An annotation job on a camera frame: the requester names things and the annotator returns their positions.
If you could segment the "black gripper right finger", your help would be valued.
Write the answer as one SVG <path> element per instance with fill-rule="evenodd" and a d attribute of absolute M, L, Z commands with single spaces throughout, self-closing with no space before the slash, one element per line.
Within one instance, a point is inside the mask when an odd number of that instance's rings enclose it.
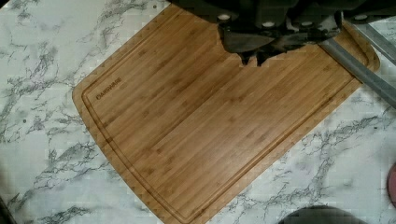
<path fill-rule="evenodd" d="M 276 55 L 296 50 L 305 45 L 316 45 L 341 33 L 340 29 L 319 30 L 309 29 L 307 32 L 283 35 L 256 51 L 257 65 L 261 66 L 266 60 Z"/>

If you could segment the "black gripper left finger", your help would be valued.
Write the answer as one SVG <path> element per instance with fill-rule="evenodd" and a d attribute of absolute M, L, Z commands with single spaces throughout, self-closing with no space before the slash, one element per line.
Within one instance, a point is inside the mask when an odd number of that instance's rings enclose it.
<path fill-rule="evenodd" d="M 270 33 L 253 26 L 219 25 L 218 32 L 223 48 L 237 54 L 243 65 L 248 64 L 259 48 L 275 40 Z"/>

